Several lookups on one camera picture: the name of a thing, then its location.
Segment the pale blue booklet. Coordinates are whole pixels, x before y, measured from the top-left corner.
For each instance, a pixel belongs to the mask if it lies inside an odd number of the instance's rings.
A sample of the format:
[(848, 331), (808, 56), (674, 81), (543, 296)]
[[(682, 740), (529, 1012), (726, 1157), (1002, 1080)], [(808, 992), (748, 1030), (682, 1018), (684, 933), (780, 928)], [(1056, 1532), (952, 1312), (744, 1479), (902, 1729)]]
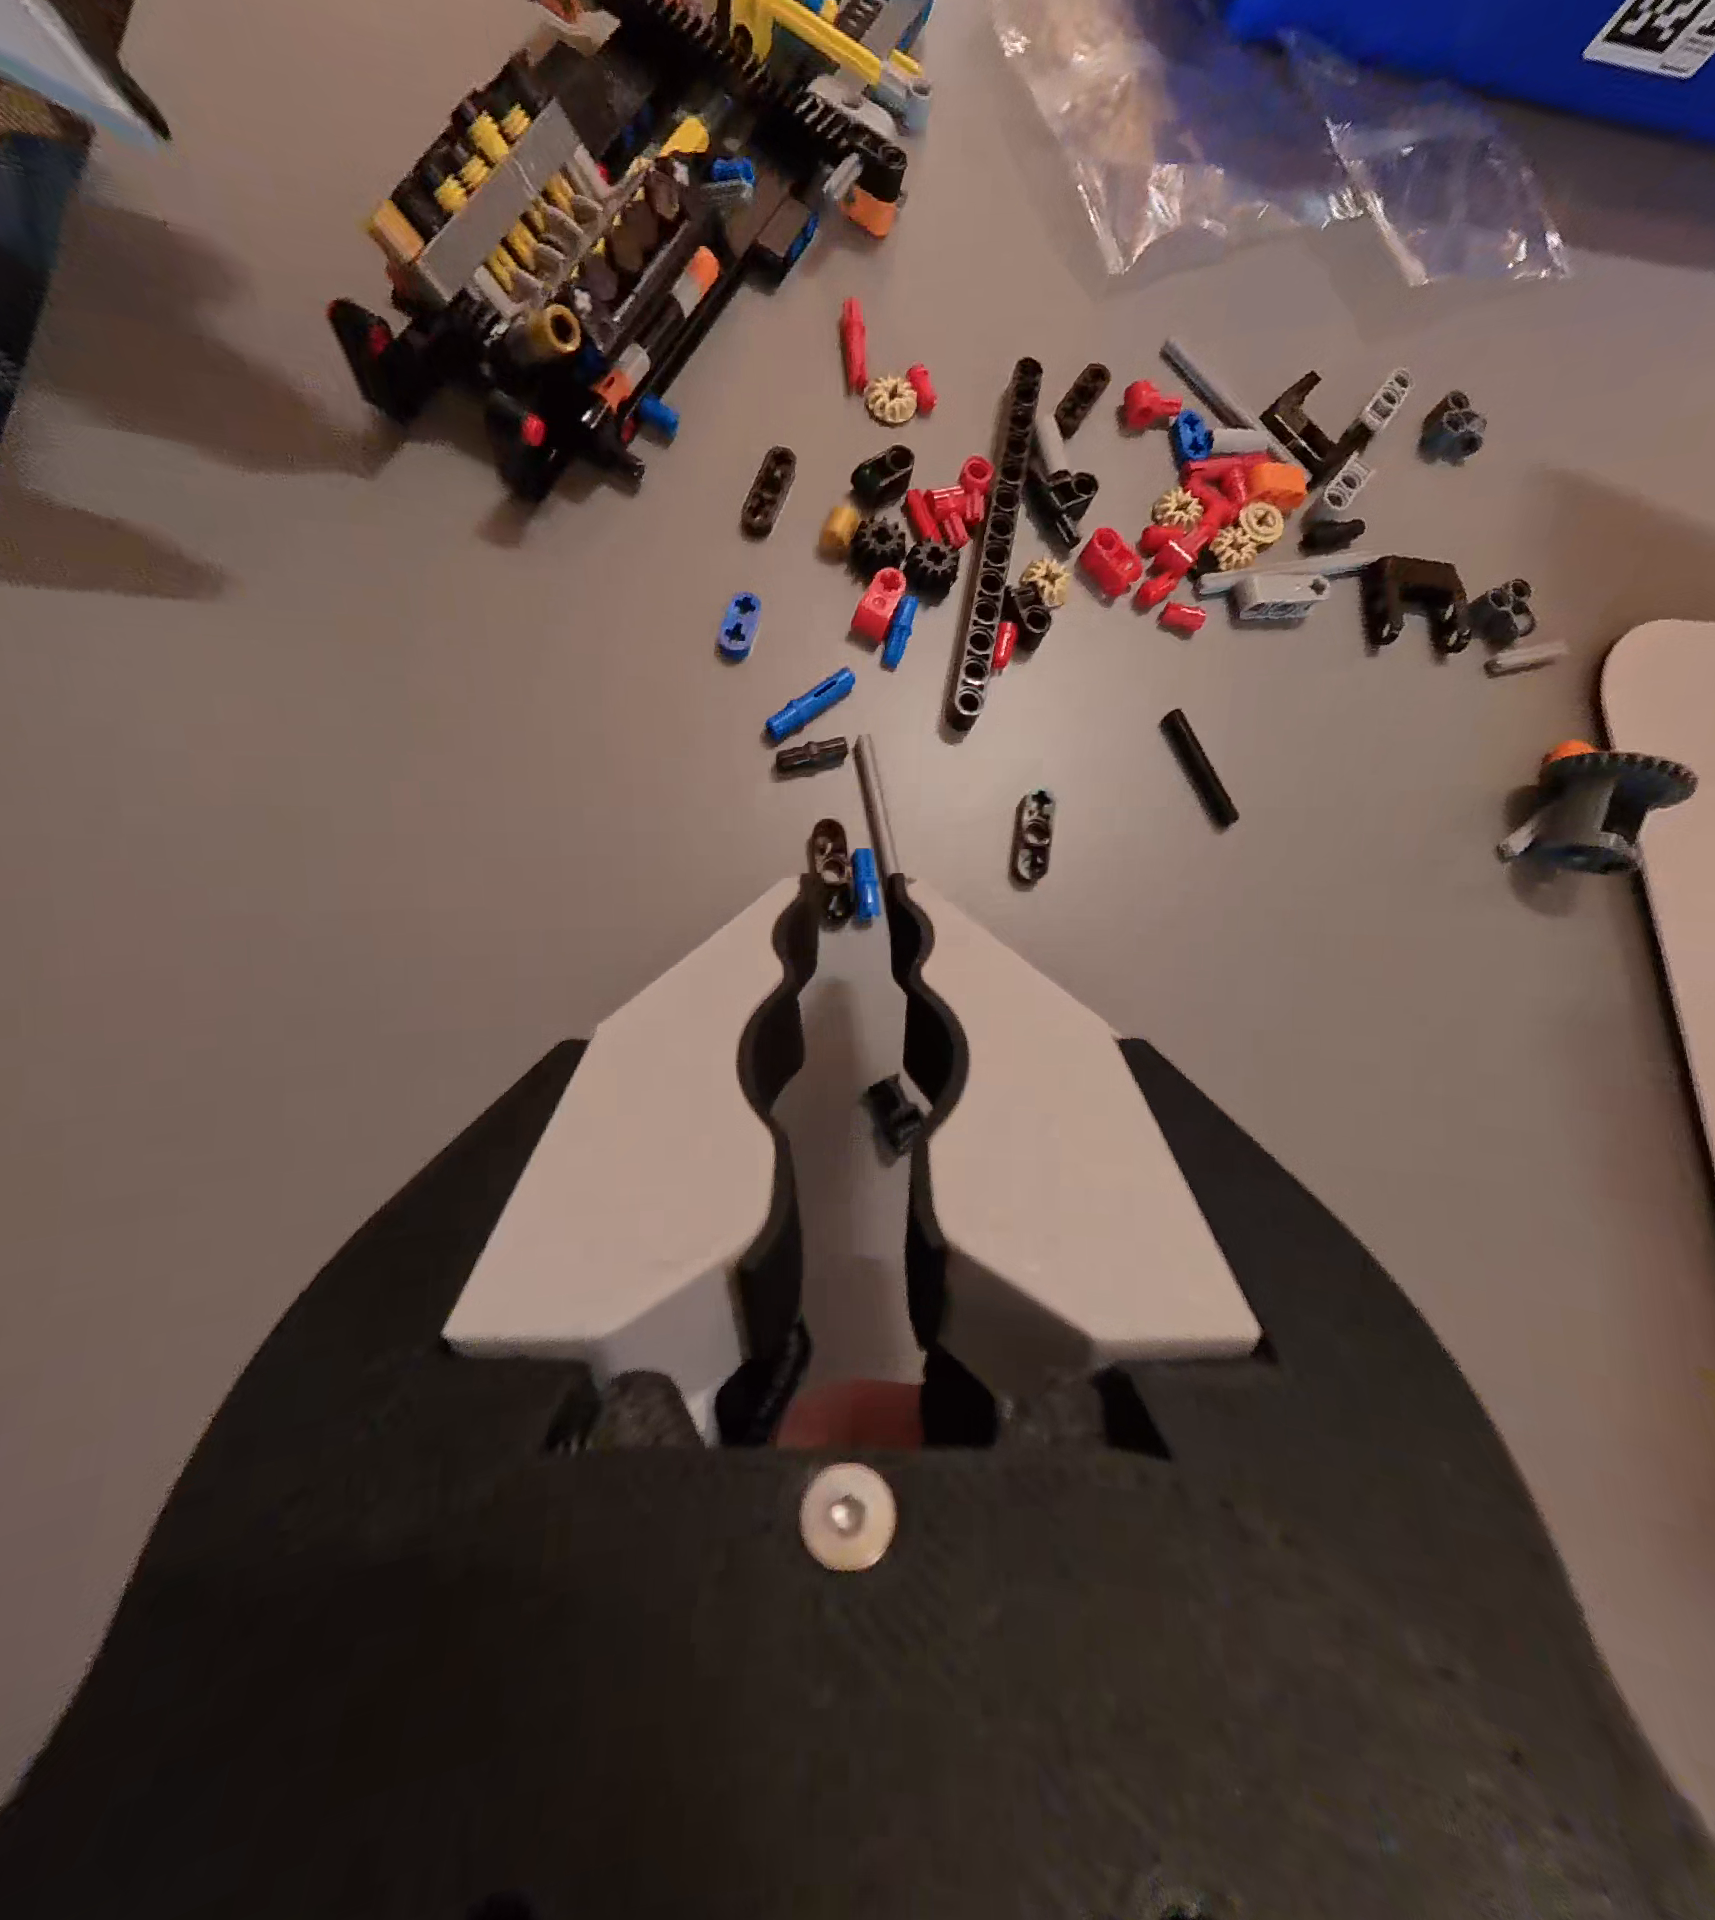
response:
[(123, 59), (133, 5), (0, 3), (0, 79), (97, 133), (161, 147), (173, 129)]

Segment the black yellow lego vehicle model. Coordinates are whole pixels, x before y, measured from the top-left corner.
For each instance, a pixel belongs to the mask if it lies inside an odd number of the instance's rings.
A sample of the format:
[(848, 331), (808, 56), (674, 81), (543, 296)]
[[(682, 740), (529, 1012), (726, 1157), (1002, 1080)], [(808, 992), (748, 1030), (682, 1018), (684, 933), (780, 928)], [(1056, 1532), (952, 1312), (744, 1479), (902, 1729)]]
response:
[(365, 402), (413, 424), (481, 402), (513, 501), (577, 468), (631, 491), (641, 434), (742, 284), (822, 221), (886, 238), (934, 90), (932, 5), (547, 5), (369, 221), (395, 319), (335, 301)]

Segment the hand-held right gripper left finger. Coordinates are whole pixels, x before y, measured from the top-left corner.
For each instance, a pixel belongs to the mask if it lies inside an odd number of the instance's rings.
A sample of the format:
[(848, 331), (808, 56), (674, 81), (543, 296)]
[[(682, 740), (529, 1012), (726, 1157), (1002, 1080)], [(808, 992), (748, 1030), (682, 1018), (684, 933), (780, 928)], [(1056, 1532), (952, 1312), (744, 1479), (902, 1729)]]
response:
[(818, 886), (790, 877), (611, 1014), (443, 1339), (597, 1386), (655, 1376), (700, 1434), (764, 1446), (812, 1356), (802, 1212), (774, 1114), (806, 1061)]

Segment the long grey lego axle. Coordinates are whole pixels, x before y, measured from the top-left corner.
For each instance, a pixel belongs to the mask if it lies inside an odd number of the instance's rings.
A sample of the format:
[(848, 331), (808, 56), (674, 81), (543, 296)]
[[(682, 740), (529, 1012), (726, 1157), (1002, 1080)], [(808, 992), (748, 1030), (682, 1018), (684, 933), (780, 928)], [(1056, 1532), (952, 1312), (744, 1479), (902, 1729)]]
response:
[(862, 733), (856, 739), (854, 761), (870, 827), (870, 856), (876, 868), (880, 894), (888, 899), (896, 877), (902, 875), (902, 862), (896, 850), (882, 767), (874, 749), (874, 740), (868, 733)]

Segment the grey lego gear assembly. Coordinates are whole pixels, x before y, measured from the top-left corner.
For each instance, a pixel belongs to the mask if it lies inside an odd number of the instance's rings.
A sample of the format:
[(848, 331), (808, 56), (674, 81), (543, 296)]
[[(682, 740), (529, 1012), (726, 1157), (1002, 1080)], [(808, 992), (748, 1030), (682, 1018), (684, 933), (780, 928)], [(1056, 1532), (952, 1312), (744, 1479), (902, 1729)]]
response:
[(1496, 844), (1494, 858), (1504, 867), (1638, 877), (1646, 818), (1686, 805), (1698, 785), (1696, 773), (1672, 759), (1560, 742), (1542, 756), (1532, 812)]

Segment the pile of loose lego pieces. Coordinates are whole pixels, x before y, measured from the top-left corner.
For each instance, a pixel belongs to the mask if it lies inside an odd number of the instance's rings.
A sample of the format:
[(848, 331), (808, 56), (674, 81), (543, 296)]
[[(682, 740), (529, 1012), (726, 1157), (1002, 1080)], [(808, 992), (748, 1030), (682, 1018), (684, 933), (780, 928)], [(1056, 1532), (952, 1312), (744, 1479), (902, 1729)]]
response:
[[(824, 517), (816, 553), (858, 582), (848, 635), (882, 668), (902, 665), (920, 613), (962, 597), (944, 737), (976, 729), (992, 685), (1038, 652), (1078, 588), (1192, 637), (1218, 608), (1242, 631), (1296, 631), (1340, 582), (1354, 582), (1374, 655), (1418, 624), (1442, 659), (1478, 650), (1492, 679), (1564, 659), (1540, 639), (1528, 581), (1470, 593), (1450, 563), (1364, 550), (1356, 506), (1374, 450), (1414, 394), (1408, 368), (1392, 368), (1330, 431), (1312, 407), (1318, 372), (1256, 411), (1180, 342), (1164, 342), (1160, 359), (1178, 391), (1144, 379), (1112, 391), (1110, 368), (1090, 363), (1042, 407), (1042, 366), (1026, 356), (1000, 400), (990, 455), (968, 458), (946, 487), (920, 487), (914, 449), (888, 444), (858, 462)], [(1110, 396), (1118, 431), (1164, 436), (1174, 465), (1136, 534), (1094, 521), (1100, 476), (1068, 458)]]

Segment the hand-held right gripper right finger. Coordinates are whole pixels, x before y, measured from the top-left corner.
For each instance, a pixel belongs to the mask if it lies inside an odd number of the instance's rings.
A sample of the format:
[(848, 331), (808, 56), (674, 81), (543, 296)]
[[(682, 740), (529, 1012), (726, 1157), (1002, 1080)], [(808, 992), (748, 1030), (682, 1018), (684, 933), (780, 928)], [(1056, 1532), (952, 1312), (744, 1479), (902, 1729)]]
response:
[(902, 1067), (924, 1102), (906, 1279), (932, 1449), (1022, 1414), (1134, 1446), (1134, 1371), (1264, 1332), (1124, 1038), (934, 889), (888, 880)]

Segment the blue box with printed tag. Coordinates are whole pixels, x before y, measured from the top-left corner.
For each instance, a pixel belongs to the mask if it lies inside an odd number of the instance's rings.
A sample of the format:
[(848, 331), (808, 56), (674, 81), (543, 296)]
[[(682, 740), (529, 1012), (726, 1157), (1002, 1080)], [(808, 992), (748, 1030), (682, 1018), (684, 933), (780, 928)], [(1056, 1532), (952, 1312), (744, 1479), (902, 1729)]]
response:
[(1715, 148), (1715, 3), (1234, 3), (1234, 37)]

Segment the clear plastic bag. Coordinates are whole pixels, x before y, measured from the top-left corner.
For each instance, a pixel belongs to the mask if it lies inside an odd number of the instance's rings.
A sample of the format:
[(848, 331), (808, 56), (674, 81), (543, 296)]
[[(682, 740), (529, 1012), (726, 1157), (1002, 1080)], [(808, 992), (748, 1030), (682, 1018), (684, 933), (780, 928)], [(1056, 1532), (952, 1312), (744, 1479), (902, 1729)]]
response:
[(1226, 5), (996, 3), (990, 25), (1104, 269), (1372, 232), (1404, 284), (1544, 284), (1572, 260), (1494, 109), (1338, 52), (1232, 34)]

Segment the black lego axle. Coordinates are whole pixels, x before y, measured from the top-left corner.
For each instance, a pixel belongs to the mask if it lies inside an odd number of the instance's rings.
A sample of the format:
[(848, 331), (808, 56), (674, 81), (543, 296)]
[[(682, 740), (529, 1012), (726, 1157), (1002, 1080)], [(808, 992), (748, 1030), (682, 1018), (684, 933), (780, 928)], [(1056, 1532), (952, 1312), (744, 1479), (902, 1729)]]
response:
[(1212, 829), (1220, 833), (1234, 829), (1240, 823), (1240, 807), (1208, 756), (1190, 717), (1182, 708), (1170, 708), (1160, 717), (1158, 729), (1204, 807)]

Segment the blue long lego pin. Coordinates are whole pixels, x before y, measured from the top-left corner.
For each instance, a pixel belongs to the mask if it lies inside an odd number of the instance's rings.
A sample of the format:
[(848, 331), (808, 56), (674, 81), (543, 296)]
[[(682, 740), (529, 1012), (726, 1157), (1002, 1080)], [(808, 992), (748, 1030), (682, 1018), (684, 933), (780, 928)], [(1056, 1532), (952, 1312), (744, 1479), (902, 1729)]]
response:
[(786, 744), (804, 733), (812, 723), (820, 720), (826, 713), (844, 705), (854, 688), (856, 672), (852, 668), (846, 667), (834, 670), (832, 675), (824, 676), (822, 683), (812, 685), (808, 691), (776, 708), (764, 724), (764, 740), (772, 746)]

